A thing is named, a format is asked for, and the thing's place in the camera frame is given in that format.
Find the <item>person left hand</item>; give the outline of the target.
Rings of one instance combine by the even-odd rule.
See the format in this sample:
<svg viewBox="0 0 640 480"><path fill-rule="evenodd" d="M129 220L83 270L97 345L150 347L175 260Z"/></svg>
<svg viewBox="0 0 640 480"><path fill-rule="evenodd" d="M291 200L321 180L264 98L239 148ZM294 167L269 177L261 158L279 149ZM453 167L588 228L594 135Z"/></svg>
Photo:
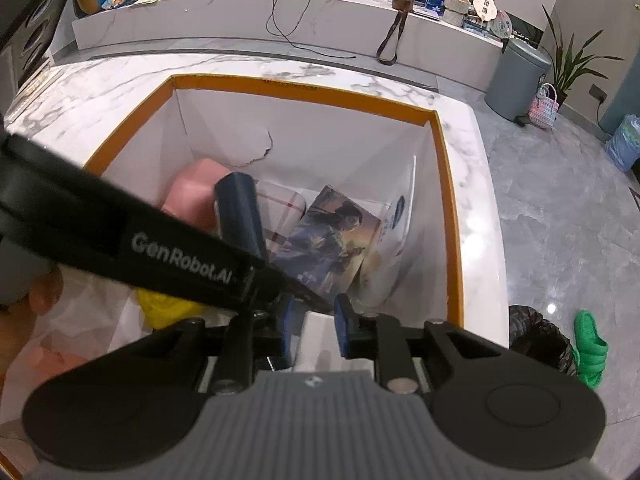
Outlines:
<svg viewBox="0 0 640 480"><path fill-rule="evenodd" d="M1 387L6 383L10 366L29 342L38 318L58 303L63 287L63 275L55 266L49 273L35 279L24 298L1 307ZM36 372L40 382L87 362L88 359L82 356L42 347L32 350L28 359L29 366Z"/></svg>

